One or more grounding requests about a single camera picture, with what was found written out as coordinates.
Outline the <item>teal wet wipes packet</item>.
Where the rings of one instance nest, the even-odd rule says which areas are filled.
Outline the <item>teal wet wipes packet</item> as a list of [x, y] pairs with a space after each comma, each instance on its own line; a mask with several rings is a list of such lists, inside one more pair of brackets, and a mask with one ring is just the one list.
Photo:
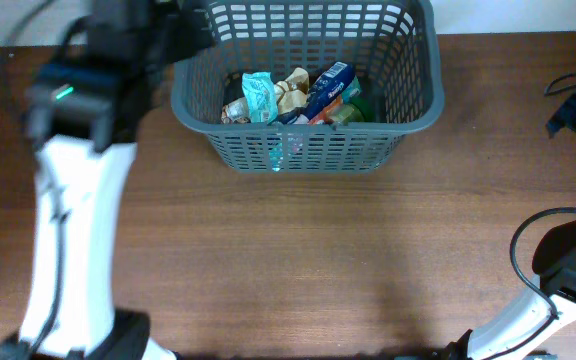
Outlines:
[[244, 73], [242, 91], [252, 123], [268, 124], [277, 118], [277, 96], [269, 72]]

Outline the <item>beige Pantree snack bag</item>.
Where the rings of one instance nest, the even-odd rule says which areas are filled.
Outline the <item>beige Pantree snack bag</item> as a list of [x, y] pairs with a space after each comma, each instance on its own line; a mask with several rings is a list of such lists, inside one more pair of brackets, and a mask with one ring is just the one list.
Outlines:
[[[310, 88], [309, 73], [305, 69], [297, 67], [285, 80], [274, 83], [274, 88], [277, 96], [278, 115], [285, 114], [297, 106], [305, 104], [306, 94]], [[244, 94], [241, 98], [222, 107], [221, 122], [223, 124], [252, 123]]]

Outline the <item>grey plastic basket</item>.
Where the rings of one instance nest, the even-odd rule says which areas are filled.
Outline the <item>grey plastic basket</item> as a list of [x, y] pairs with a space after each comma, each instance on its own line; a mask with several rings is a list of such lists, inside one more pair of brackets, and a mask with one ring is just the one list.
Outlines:
[[[178, 120], [207, 137], [241, 172], [364, 173], [408, 134], [431, 126], [445, 96], [432, 5], [427, 1], [208, 1], [215, 45], [174, 67]], [[274, 80], [303, 68], [317, 77], [351, 65], [375, 113], [347, 125], [235, 124], [222, 108], [246, 73]]]

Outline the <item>Kleenex tissue multipack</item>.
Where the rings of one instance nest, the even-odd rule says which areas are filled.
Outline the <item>Kleenex tissue multipack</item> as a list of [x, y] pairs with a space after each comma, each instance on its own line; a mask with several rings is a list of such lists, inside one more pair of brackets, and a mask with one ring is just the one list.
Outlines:
[[336, 62], [310, 86], [304, 105], [278, 115], [275, 122], [284, 125], [328, 123], [328, 112], [348, 103], [361, 92], [354, 66]]

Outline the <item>green lid spice jar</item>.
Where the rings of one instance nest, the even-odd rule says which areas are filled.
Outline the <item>green lid spice jar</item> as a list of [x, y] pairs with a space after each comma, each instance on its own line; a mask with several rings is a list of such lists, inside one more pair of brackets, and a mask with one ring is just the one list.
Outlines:
[[327, 113], [327, 121], [347, 125], [355, 122], [374, 122], [374, 106], [361, 97], [353, 97]]

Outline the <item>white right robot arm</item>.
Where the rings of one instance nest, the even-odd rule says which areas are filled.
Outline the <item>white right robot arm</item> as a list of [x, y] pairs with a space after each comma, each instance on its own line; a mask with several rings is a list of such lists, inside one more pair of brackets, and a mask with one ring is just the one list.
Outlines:
[[450, 343], [438, 355], [440, 359], [535, 359], [534, 350], [576, 322], [576, 220], [546, 232], [533, 255], [533, 278], [517, 261], [523, 232], [554, 215], [576, 215], [576, 207], [543, 210], [519, 225], [510, 241], [509, 258], [525, 289], [491, 321]]

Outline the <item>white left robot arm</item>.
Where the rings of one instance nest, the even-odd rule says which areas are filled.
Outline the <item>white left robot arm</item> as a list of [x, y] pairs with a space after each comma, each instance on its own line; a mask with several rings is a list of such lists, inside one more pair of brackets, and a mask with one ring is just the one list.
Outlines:
[[213, 43], [197, 1], [95, 1], [39, 68], [20, 114], [37, 165], [32, 284], [0, 359], [173, 357], [146, 313], [114, 305], [114, 241], [164, 70]]

